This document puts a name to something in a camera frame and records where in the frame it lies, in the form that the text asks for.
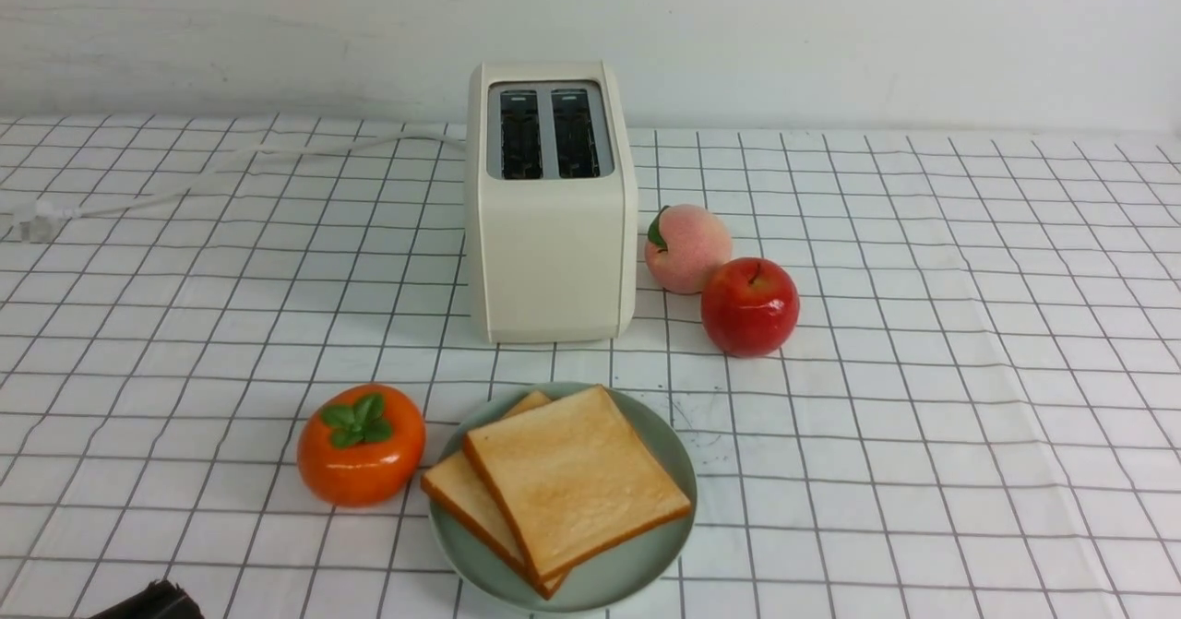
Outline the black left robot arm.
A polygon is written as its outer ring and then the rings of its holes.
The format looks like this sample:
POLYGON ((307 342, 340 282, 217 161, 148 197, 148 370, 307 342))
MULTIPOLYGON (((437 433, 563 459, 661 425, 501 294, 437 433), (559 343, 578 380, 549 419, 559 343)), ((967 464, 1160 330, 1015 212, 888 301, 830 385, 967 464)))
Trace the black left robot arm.
POLYGON ((139 593, 115 602, 92 619, 202 619, 198 602, 177 584, 159 578, 148 584, 139 593))

